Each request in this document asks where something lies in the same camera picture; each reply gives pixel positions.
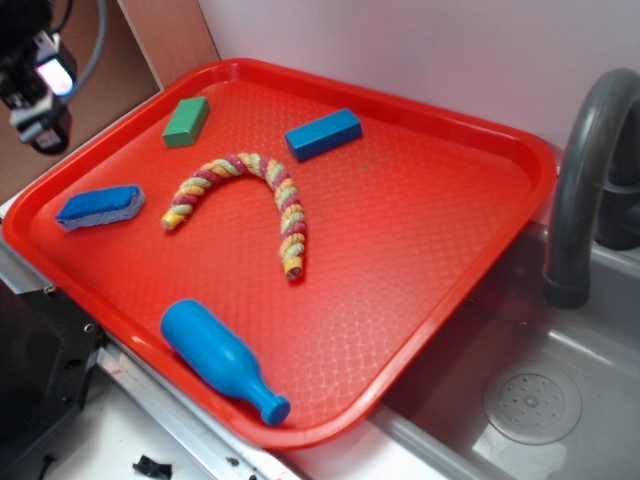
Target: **sink basin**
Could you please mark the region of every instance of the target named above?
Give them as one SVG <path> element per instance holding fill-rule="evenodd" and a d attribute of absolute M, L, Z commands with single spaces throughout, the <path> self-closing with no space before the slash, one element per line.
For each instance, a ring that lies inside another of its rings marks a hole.
<path fill-rule="evenodd" d="M 589 302 L 558 310 L 545 240 L 520 234 L 383 404 L 414 451 L 467 462 L 465 478 L 637 478 L 640 262 L 595 246 Z"/>

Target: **blue bottle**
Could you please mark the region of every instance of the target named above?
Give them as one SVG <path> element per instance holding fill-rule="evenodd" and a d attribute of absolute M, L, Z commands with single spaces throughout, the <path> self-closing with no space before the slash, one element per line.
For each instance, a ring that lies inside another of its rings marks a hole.
<path fill-rule="evenodd" d="M 279 425 L 291 405 L 264 383 L 249 347 L 195 300 L 181 300 L 163 315 L 162 334 L 184 360 L 218 392 L 254 404 L 262 420 Z"/>

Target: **sink drain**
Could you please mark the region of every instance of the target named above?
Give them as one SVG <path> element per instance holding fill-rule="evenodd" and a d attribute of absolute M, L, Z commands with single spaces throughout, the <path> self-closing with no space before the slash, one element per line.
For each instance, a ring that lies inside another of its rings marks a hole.
<path fill-rule="evenodd" d="M 489 380 L 484 410 L 504 436 L 527 445 L 555 442 L 578 423 L 578 388 L 564 373 L 541 362 L 512 365 Z"/>

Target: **rope toy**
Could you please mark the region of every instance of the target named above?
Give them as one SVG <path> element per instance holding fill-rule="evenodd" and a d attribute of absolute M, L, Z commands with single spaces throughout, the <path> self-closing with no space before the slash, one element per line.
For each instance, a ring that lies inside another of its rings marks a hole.
<path fill-rule="evenodd" d="M 190 178 L 182 182 L 175 193 L 171 207 L 162 217 L 162 226 L 173 230 L 193 213 L 194 205 L 207 189 L 226 178 L 252 174 L 267 182 L 274 192 L 276 206 L 280 211 L 280 258 L 284 274 L 290 280 L 302 276 L 305 223 L 298 190 L 284 166 L 265 155 L 239 153 L 209 162 Z"/>

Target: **blue block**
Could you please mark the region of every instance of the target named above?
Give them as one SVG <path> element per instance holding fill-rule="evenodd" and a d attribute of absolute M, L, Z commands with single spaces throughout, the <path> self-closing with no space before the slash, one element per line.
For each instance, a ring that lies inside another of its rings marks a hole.
<path fill-rule="evenodd" d="M 339 147 L 362 136 L 360 120 L 345 108 L 285 133 L 291 153 L 299 161 Z"/>

